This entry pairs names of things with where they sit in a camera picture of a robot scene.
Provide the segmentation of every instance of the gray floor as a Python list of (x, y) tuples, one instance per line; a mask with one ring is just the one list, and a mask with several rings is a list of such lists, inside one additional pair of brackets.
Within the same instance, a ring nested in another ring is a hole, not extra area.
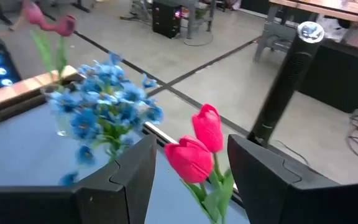
[[(149, 26), (139, 22), (121, 21), (129, 2), (110, 0), (96, 5), (87, 14), (72, 6), (62, 6), (60, 11), (47, 9), (57, 16), (66, 12), (78, 18), (78, 32), (100, 45), (120, 53), (125, 59), (143, 68), (164, 82), (193, 70), (210, 60), (235, 49), (258, 37), (264, 20), (242, 12), (216, 11), (213, 25), (213, 41), (202, 47), (189, 47), (182, 39), (170, 40), (153, 33)], [(5, 33), (0, 25), (1, 38), (6, 42), (15, 63), (24, 78), (45, 71), (29, 37), (33, 27), (19, 26), (16, 32)], [(70, 64), (91, 63), (103, 60), (106, 54), (78, 36), (69, 40)], [(184, 79), (173, 87), (199, 103), (211, 103), (221, 115), (249, 130), (257, 116), (264, 97), (284, 55), (265, 52), (259, 63), (252, 62), (256, 45), (252, 44), (202, 71)], [(139, 83), (140, 74), (124, 66), (127, 75)], [(168, 90), (155, 95), (165, 110), (162, 131), (178, 139), (192, 133), (190, 117), (197, 109)], [(350, 128), (349, 115), (308, 96), (297, 93), (273, 138), (284, 142), (303, 155), (311, 167), (339, 183), (358, 182), (358, 157), (345, 145)], [(235, 133), (230, 127), (223, 128), (225, 135)], [(304, 162), (286, 150), (279, 142), (272, 144)], [(222, 152), (221, 163), (228, 165), (227, 155)]]

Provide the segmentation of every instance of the table leg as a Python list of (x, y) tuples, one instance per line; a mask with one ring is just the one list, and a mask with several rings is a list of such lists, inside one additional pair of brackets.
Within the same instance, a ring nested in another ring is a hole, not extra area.
[(13, 23), (12, 21), (10, 21), (3, 13), (2, 11), (2, 6), (0, 4), (0, 20), (2, 20), (3, 22), (5, 22), (7, 25), (11, 26)]
[(76, 7), (77, 9), (80, 9), (84, 12), (87, 12), (87, 13), (90, 13), (91, 10), (88, 9), (88, 8), (85, 8), (83, 5), (82, 5), (82, 0), (77, 0), (77, 2), (74, 2), (71, 4), (72, 6)]
[(188, 23), (187, 23), (187, 39), (192, 39), (193, 38), (193, 26), (195, 23), (195, 19), (196, 19), (196, 6), (192, 5), (189, 8), (189, 18), (188, 18)]
[(274, 17), (276, 16), (279, 9), (280, 9), (279, 5), (272, 4), (270, 6), (270, 9), (268, 10), (267, 18), (266, 18), (265, 26), (264, 26), (264, 31), (262, 33), (261, 38), (258, 41), (258, 46), (256, 48), (256, 52), (254, 55), (255, 62), (259, 61), (260, 56), (262, 55), (262, 52), (264, 51), (264, 48), (267, 47), (267, 39), (270, 37), (269, 28), (267, 28), (267, 26), (274, 23)]
[(209, 9), (209, 21), (207, 31), (211, 32), (212, 22), (214, 20), (214, 11), (216, 8), (216, 0), (211, 1), (211, 8)]

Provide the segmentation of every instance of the pink flower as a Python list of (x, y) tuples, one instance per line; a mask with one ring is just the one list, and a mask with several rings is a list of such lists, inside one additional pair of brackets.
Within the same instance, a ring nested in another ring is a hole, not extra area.
[(56, 24), (49, 24), (45, 21), (44, 14), (34, 2), (23, 1), (23, 12), (25, 19), (34, 25), (38, 25), (44, 31), (55, 31), (63, 37), (68, 37), (74, 33), (76, 19), (66, 15), (59, 19)]
[(219, 152), (223, 149), (221, 118), (215, 107), (205, 104), (191, 119), (197, 139), (204, 143), (209, 151)]
[(204, 182), (213, 169), (211, 152), (191, 136), (183, 136), (179, 144), (165, 145), (165, 155), (179, 176), (189, 184)]
[(73, 16), (66, 15), (57, 22), (54, 30), (63, 37), (71, 36), (75, 31), (76, 19)]
[(34, 2), (23, 0), (23, 13), (25, 19), (31, 24), (41, 26), (45, 23), (44, 14)]

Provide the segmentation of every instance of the black floor line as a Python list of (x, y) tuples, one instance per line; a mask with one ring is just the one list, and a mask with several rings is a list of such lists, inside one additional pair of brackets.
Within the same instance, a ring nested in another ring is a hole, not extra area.
[[(53, 20), (53, 21), (56, 21), (56, 19), (55, 19), (53, 16), (51, 16), (51, 15), (45, 13), (45, 12), (43, 12), (43, 14), (44, 14), (46, 17), (48, 17), (49, 19), (51, 19), (51, 20)], [(103, 52), (105, 52), (105, 53), (109, 53), (109, 52), (110, 52), (109, 49), (107, 49), (107, 48), (103, 47), (102, 45), (96, 43), (94, 40), (91, 40), (90, 38), (88, 38), (87, 36), (85, 36), (85, 35), (79, 33), (78, 31), (74, 31), (74, 34), (77, 35), (78, 37), (82, 38), (83, 40), (89, 42), (90, 44), (92, 44), (92, 45), (95, 46), (96, 48), (102, 50)], [(123, 59), (122, 62), (123, 62), (123, 64), (127, 65), (128, 67), (132, 68), (133, 70), (135, 70), (135, 71), (137, 71), (137, 72), (139, 72), (139, 73), (144, 73), (144, 74), (147, 75), (147, 77), (156, 80), (159, 85), (162, 85), (162, 86), (166, 85), (165, 82), (163, 82), (163, 81), (160, 80), (159, 78), (153, 76), (153, 75), (150, 74), (149, 72), (146, 72), (145, 70), (139, 68), (138, 66), (134, 65), (133, 63), (130, 63), (130, 62), (128, 62), (128, 61), (125, 60), (125, 59)]]
[(255, 38), (255, 39), (253, 39), (253, 40), (250, 40), (250, 41), (242, 44), (239, 47), (236, 47), (235, 49), (233, 49), (233, 50), (231, 50), (229, 52), (226, 52), (225, 54), (222, 54), (221, 56), (219, 56), (219, 57), (217, 57), (217, 58), (215, 58), (213, 60), (210, 60), (209, 62), (207, 62), (207, 63), (205, 63), (205, 64), (203, 64), (203, 65), (201, 65), (201, 66), (199, 66), (199, 67), (197, 67), (195, 69), (193, 69), (192, 71), (190, 71), (188, 73), (185, 73), (185, 74), (179, 76), (178, 78), (168, 82), (166, 85), (161, 86), (160, 88), (157, 88), (157, 89), (154, 89), (154, 90), (150, 91), (150, 93), (148, 93), (147, 95), (148, 96), (154, 96), (157, 93), (159, 93), (159, 92), (161, 92), (163, 90), (166, 90), (168, 87), (173, 86), (173, 85), (183, 81), (184, 79), (194, 75), (196, 72), (198, 72), (198, 71), (200, 71), (200, 70), (202, 70), (202, 69), (204, 69), (204, 68), (206, 68), (206, 67), (208, 67), (208, 66), (210, 66), (210, 65), (212, 65), (212, 64), (214, 64), (214, 63), (216, 63), (216, 62), (218, 62), (218, 61), (220, 61), (220, 60), (222, 60), (224, 58), (227, 58), (228, 56), (230, 56), (230, 55), (232, 55), (232, 54), (234, 54), (234, 53), (236, 53), (236, 52), (248, 47), (249, 45), (257, 42), (259, 38), (260, 38), (260, 36)]

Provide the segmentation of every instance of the wooden tabletop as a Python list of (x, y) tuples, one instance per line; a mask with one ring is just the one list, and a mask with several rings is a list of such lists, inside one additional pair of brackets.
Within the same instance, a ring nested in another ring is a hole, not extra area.
[[(77, 74), (75, 68), (67, 65), (62, 73), (62, 78), (68, 78)], [(52, 72), (53, 79), (57, 80), (57, 71)], [(19, 81), (11, 86), (0, 88), (0, 103), (6, 100), (10, 100), (24, 93), (32, 90), (39, 89), (45, 85), (51, 84), (53, 81), (48, 73), (37, 75), (36, 77), (28, 78), (26, 80)]]
[(358, 21), (358, 0), (269, 0), (271, 3), (298, 8), (309, 12), (337, 17), (348, 21)]

